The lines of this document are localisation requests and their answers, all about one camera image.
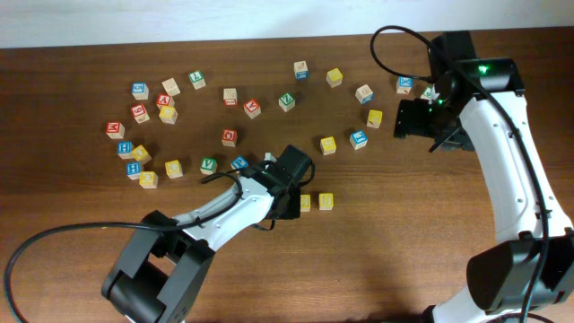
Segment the yellow S block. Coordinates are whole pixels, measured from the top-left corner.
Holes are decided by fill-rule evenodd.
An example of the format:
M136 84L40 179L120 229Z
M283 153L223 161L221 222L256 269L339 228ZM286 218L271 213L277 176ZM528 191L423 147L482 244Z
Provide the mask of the yellow S block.
M318 205L321 211L332 210L334 208L334 194L320 193L318 196Z
M300 196L300 210L302 212L309 212L311 208L311 197L310 195Z

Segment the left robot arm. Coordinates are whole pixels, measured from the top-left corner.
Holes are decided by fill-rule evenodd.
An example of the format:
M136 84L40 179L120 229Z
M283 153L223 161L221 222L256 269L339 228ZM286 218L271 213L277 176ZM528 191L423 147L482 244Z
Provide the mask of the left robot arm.
M130 321L184 321L219 248L263 220L300 217L300 190L315 165L288 145L276 159L224 175L233 184L211 202L173 218L154 211L131 236L101 288Z

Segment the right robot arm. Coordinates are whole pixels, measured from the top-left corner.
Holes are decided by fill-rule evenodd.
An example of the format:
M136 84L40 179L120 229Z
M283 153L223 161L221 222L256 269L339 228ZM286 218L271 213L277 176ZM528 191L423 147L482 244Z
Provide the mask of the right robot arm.
M566 301L573 291L573 224L535 148L515 62L480 59L466 31L431 40L428 58L432 95L400 102L394 135L477 153L496 243L469 259L465 287L427 308L422 321L518 320Z

